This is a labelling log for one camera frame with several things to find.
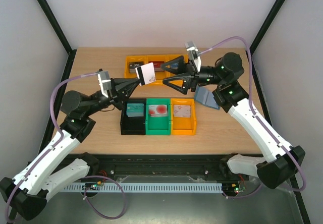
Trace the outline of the blue leather card holder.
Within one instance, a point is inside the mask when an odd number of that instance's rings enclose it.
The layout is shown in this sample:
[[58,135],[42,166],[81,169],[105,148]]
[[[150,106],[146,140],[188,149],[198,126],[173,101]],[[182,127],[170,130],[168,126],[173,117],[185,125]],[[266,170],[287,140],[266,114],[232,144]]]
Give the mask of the blue leather card holder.
[[194,101],[200,103],[201,105],[204,105],[205,107],[217,110],[220,109],[220,106],[216,103],[212,92],[205,87],[196,87],[194,93]]

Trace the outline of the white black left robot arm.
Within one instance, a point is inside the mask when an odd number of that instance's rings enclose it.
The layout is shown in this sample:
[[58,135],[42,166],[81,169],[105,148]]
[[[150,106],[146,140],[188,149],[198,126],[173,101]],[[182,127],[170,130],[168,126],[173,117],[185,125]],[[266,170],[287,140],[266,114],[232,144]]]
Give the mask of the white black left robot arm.
[[68,184],[83,178],[95,178],[98,159],[83,153],[71,164],[57,171],[64,158],[79,146],[91,133],[95,121],[91,115],[113,105],[119,110],[140,84],[137,78],[107,78],[98,76],[100,90],[88,96],[78,91],[64,94],[61,111],[66,115],[57,124],[54,101],[58,90],[71,79],[59,83],[50,98],[50,117],[56,134],[40,154],[13,178],[1,180],[1,195],[6,208],[14,209],[20,217],[32,220],[45,208],[54,195]]

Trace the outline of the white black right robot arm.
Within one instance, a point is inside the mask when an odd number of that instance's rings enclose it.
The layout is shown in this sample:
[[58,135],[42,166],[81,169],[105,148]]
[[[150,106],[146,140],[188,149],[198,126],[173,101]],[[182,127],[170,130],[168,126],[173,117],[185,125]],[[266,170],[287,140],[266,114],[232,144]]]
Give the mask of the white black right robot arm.
[[236,153],[226,156],[221,162],[221,176],[227,180],[236,174],[253,176],[268,188],[275,189],[300,173],[304,149],[293,147],[256,109],[251,92],[246,92],[238,82],[244,73],[241,57],[229,52],[214,66],[197,66],[198,62],[200,58],[192,53],[187,61],[179,56],[162,64],[163,70],[172,73],[171,77],[163,79],[163,84],[182,94],[187,94],[188,90],[194,92],[198,86],[216,85],[212,92],[215,102],[246,130],[262,154],[262,157]]

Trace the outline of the white card with grey stripe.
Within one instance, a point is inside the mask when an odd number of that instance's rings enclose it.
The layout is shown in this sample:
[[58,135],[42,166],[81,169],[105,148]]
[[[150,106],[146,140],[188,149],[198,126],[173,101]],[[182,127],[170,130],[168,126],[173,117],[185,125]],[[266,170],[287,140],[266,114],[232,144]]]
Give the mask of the white card with grey stripe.
[[156,81],[153,63],[138,66],[135,71],[137,78],[140,80],[140,86],[148,85]]

